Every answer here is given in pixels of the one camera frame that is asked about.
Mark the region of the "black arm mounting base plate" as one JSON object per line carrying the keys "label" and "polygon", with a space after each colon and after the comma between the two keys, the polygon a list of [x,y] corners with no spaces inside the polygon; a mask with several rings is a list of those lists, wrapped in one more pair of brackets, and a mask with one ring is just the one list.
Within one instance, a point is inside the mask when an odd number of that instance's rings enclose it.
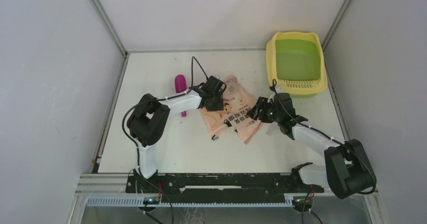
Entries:
{"label": "black arm mounting base plate", "polygon": [[323,193],[318,185],[307,185],[289,173],[246,174],[157,174],[148,181],[129,175],[128,194],[165,194],[173,204],[272,204],[285,203],[285,196]]}

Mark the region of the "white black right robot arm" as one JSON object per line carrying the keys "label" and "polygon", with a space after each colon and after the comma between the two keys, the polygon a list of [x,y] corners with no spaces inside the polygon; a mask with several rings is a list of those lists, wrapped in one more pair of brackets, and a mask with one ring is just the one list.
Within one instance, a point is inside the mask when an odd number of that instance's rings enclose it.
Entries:
{"label": "white black right robot arm", "polygon": [[323,165],[306,162],[292,168],[294,190],[303,192],[310,185],[327,187],[340,199],[376,191],[377,178],[362,143],[357,139],[340,142],[308,125],[307,118],[296,114],[289,94],[260,97],[248,116],[262,123],[276,123],[282,134],[323,158]]}

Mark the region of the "pink cat litter bag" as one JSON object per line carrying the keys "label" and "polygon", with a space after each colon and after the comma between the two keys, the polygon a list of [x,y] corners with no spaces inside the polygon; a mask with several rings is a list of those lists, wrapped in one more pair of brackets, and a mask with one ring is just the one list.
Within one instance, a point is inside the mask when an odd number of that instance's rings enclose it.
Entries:
{"label": "pink cat litter bag", "polygon": [[217,140],[223,133],[231,129],[244,144],[249,144],[262,126],[261,121],[254,120],[248,115],[257,100],[246,92],[236,77],[229,78],[225,83],[227,88],[223,93],[224,109],[207,111],[202,108],[201,110],[210,138]]}

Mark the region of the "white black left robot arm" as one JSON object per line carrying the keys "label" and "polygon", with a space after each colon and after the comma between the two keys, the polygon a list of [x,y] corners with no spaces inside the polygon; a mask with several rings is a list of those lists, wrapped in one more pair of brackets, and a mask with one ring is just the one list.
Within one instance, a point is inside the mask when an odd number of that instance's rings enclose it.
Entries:
{"label": "white black left robot arm", "polygon": [[136,147],[136,167],[140,175],[138,186],[145,192],[152,192],[157,187],[158,172],[155,162],[155,144],[161,139],[168,118],[184,111],[202,109],[222,111],[223,94],[226,83],[210,76],[206,82],[191,86],[182,93],[173,96],[156,98],[145,94],[124,115],[122,131]]}

